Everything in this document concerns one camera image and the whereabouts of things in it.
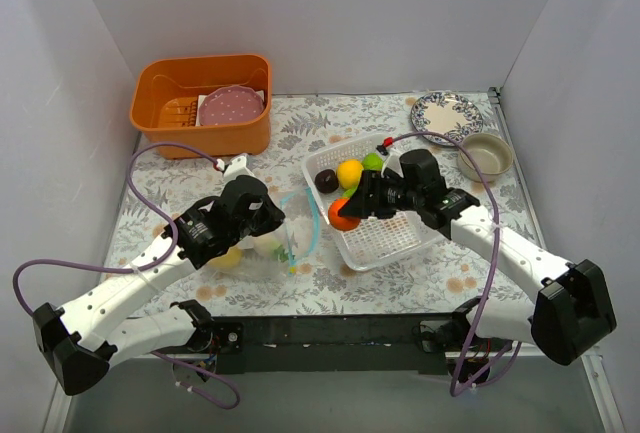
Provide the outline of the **green avocado half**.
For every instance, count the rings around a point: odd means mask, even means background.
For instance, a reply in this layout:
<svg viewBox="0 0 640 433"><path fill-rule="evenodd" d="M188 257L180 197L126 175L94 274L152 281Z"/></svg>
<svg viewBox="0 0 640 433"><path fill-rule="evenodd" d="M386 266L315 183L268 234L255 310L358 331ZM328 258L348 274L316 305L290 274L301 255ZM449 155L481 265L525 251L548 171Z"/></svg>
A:
<svg viewBox="0 0 640 433"><path fill-rule="evenodd" d="M351 188L346 189L346 190L344 191L344 193L343 193L342 197L343 197L343 198L346 198L346 199L351 198L351 197L355 194L355 192L357 191L357 189L358 189L358 185L355 185L355 186L353 186L353 187L351 187Z"/></svg>

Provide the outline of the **orange tangerine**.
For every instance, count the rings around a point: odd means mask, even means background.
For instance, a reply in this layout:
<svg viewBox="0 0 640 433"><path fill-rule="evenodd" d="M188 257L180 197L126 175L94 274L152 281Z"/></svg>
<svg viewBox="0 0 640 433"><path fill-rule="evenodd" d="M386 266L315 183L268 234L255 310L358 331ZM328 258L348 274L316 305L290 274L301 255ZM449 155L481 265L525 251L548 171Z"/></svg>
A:
<svg viewBox="0 0 640 433"><path fill-rule="evenodd" d="M328 221L331 227L341 232L347 232L356 229L360 222L360 218L343 217L339 215L339 210L346 205L348 198L336 199L328 210Z"/></svg>

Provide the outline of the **white radish with leaves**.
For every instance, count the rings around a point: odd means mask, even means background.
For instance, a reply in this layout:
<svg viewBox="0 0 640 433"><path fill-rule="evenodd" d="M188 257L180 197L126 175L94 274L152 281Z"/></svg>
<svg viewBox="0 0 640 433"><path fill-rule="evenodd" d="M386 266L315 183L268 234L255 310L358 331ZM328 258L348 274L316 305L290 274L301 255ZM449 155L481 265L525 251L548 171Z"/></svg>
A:
<svg viewBox="0 0 640 433"><path fill-rule="evenodd" d="M253 238L253 249L261 257L278 261L288 262L289 251L284 243L273 233Z"/></svg>

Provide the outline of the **clear zip top bag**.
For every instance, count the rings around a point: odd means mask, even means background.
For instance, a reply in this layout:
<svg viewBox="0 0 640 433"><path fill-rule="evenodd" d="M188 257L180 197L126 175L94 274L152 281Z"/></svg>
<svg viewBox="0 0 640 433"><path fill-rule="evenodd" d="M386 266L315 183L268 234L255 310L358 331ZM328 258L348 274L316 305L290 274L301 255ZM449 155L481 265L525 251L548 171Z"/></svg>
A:
<svg viewBox="0 0 640 433"><path fill-rule="evenodd" d="M285 214L284 222L275 234L288 248L289 261L278 262L258 255L253 249L253 236L247 236L237 245L243 250L243 259L234 269L220 271L207 264L202 272L220 274L244 281L279 280L296 273L315 249L320 234L321 217L309 188L272 195L276 206Z"/></svg>

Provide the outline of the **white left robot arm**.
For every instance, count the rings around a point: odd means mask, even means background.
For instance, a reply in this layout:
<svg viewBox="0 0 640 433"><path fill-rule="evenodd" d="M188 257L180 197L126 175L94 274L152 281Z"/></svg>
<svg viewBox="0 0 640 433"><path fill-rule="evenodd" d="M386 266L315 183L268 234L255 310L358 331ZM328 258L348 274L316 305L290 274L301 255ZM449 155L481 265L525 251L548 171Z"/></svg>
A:
<svg viewBox="0 0 640 433"><path fill-rule="evenodd" d="M133 314L245 238L272 233L284 220L267 187L240 175L167 226L133 260L132 272L115 274L61 307L38 307L32 315L37 345L64 392L83 393L112 367L139 355L173 347L200 353L219 343L213 317L195 300L152 316Z"/></svg>

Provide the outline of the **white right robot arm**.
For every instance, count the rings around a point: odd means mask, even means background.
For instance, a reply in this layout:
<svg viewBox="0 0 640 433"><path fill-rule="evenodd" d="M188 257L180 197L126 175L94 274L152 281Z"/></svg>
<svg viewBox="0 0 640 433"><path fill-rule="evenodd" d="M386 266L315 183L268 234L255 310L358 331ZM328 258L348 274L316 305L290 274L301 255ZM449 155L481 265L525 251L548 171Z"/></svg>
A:
<svg viewBox="0 0 640 433"><path fill-rule="evenodd" d="M423 149L404 153L401 170L362 173L355 192L336 208L354 221L390 219L410 211L429 229L490 263L529 299L509 306L491 298L458 307L439 335L464 350L488 338L536 345L547 358L569 365L617 327L604 274L589 260L572 263L500 225L473 195L446 185L435 157Z"/></svg>

